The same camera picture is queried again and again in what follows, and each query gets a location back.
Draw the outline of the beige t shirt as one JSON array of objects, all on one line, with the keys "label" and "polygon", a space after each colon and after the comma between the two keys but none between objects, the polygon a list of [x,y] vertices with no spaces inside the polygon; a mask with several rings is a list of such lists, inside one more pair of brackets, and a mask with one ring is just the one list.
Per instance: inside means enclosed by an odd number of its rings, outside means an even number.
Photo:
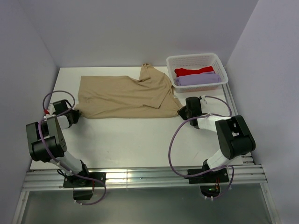
[{"label": "beige t shirt", "polygon": [[182,104],[169,77],[143,64],[138,79],[129,76],[82,76],[76,109],[88,119],[171,118]]}]

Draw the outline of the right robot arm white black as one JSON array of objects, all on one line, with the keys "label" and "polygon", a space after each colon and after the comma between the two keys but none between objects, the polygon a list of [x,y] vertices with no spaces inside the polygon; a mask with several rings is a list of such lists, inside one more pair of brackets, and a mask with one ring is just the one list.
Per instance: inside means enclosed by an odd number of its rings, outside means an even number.
[{"label": "right robot arm white black", "polygon": [[186,105],[178,111],[184,122],[198,130],[208,130],[217,134],[220,149],[203,163],[203,170],[198,174],[187,175],[186,178],[203,176],[207,182],[212,182],[218,177],[218,170],[227,167],[230,161],[238,156],[246,155],[256,148],[255,140],[241,115],[229,116],[215,113],[203,113],[201,104],[206,102],[206,97],[188,97]]}]

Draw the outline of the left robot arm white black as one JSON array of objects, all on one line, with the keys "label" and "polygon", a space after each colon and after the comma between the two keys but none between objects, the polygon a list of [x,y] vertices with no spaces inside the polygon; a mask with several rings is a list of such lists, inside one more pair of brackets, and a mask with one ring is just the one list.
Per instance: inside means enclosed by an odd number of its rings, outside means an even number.
[{"label": "left robot arm white black", "polygon": [[38,122],[27,124],[26,134],[32,160],[56,165],[58,174],[72,186],[80,187],[90,183],[91,174],[81,160],[67,151],[62,130],[76,124],[80,118],[79,111],[70,106],[66,99],[51,104],[47,113],[49,119],[41,124],[44,141],[40,137]]}]

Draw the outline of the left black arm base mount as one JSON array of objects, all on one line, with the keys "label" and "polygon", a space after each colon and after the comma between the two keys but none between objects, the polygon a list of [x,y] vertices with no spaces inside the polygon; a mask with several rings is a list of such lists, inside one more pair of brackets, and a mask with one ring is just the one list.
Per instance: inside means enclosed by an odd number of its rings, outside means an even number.
[{"label": "left black arm base mount", "polygon": [[66,176],[63,183],[63,188],[73,189],[73,199],[77,201],[89,201],[95,187],[103,187],[103,185],[76,176]]}]

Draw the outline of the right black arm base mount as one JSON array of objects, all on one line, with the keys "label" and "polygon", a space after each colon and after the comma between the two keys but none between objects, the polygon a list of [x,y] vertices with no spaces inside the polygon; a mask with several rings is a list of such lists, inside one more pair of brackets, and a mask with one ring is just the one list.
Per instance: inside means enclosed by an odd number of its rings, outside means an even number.
[{"label": "right black arm base mount", "polygon": [[228,173],[225,168],[196,177],[187,177],[186,179],[189,184],[208,184],[205,186],[200,185],[199,187],[202,195],[206,197],[219,196],[221,193],[220,184],[229,182]]}]

